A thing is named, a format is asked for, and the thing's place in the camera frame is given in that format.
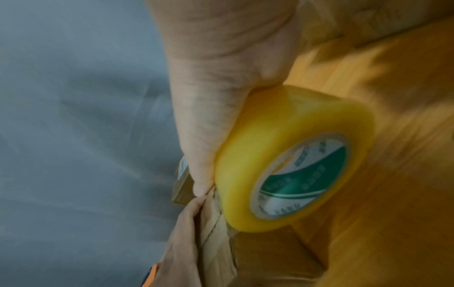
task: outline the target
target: gray fabric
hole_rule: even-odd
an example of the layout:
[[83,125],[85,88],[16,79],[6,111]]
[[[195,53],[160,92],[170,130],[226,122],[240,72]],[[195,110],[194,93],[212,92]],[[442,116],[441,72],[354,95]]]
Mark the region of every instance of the gray fabric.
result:
[[0,1],[0,286],[138,286],[180,156],[141,0]]

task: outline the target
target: clear packing tape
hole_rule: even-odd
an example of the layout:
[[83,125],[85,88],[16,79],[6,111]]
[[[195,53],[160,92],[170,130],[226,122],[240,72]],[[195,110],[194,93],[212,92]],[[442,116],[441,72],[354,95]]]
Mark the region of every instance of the clear packing tape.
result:
[[291,86],[253,92],[215,162],[227,222],[264,232],[310,214],[359,167],[374,126],[355,101]]

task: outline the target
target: packing tape roll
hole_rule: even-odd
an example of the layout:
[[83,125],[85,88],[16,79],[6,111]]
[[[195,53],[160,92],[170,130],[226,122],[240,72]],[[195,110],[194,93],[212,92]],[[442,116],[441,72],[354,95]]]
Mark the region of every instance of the packing tape roll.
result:
[[359,167],[374,126],[358,102],[291,86],[253,92],[216,156],[227,222],[264,232],[310,214]]

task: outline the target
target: wooden floor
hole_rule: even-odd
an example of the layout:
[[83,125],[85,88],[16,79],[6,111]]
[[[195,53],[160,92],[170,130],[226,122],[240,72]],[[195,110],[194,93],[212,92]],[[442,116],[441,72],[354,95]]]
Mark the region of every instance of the wooden floor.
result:
[[317,287],[454,286],[454,18],[305,51],[287,83],[376,114],[367,162],[294,226],[328,267]]

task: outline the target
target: hand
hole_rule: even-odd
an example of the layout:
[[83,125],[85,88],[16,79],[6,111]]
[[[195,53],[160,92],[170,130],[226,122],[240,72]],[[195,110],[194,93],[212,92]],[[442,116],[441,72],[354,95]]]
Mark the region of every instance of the hand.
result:
[[285,80],[299,51],[297,0],[147,0],[163,38],[181,148],[196,196],[247,95]]
[[194,217],[204,201],[205,197],[195,198],[180,213],[151,287],[201,287]]

